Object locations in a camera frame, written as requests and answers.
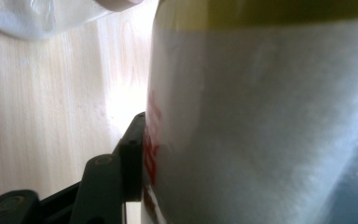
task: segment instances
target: light wood grain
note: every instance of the light wood grain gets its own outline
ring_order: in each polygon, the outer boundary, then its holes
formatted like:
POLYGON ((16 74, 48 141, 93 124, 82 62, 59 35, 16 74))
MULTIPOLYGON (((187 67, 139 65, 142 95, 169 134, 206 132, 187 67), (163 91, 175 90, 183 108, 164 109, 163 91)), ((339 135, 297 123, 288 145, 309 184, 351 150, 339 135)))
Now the light wood grain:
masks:
POLYGON ((33 189, 43 199, 114 149, 145 110, 156 5, 44 41, 0 34, 0 194, 33 189))

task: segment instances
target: bottle cap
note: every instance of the bottle cap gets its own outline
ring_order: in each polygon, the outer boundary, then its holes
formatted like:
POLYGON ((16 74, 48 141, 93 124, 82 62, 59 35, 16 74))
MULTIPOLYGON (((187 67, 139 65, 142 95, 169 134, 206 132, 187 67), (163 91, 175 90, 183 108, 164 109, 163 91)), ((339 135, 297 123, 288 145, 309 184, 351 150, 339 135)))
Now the bottle cap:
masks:
POLYGON ((120 12, 140 4, 143 0, 95 0, 95 1, 108 10, 120 12))

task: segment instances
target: black plastic part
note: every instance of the black plastic part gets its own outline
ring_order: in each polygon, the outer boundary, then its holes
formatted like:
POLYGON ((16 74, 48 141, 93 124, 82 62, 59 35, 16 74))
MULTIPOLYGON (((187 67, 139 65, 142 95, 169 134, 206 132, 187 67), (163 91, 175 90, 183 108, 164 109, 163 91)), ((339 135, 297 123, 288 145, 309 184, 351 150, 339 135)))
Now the black plastic part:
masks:
POLYGON ((142 196, 142 145, 145 131, 145 112, 132 120, 118 143, 114 154, 121 158, 124 200, 140 202, 142 196))
POLYGON ((37 194, 31 190, 15 190, 0 196, 0 224, 41 223, 37 194))
POLYGON ((87 162, 71 224, 122 224, 120 157, 107 154, 87 162))
POLYGON ((76 183, 40 202, 44 224, 69 223, 79 185, 76 183))

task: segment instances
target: bottle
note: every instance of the bottle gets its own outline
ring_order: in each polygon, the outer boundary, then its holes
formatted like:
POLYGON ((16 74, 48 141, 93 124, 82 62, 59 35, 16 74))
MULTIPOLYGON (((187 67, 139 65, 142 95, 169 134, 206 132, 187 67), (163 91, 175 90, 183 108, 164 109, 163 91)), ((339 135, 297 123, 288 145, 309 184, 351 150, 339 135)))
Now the bottle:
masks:
POLYGON ((0 0, 0 31, 36 40, 119 12, 142 0, 0 0))
POLYGON ((358 0, 160 0, 153 38, 142 223, 325 223, 358 150, 358 0))

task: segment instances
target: wooden table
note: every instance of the wooden table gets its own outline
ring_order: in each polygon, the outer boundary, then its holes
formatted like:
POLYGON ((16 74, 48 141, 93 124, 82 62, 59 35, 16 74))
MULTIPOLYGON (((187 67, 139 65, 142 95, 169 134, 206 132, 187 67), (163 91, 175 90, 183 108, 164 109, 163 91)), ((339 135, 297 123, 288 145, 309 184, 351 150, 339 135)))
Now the wooden table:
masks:
POLYGON ((44 41, 0 33, 0 194, 46 198, 113 151, 145 110, 156 6, 145 0, 44 41))

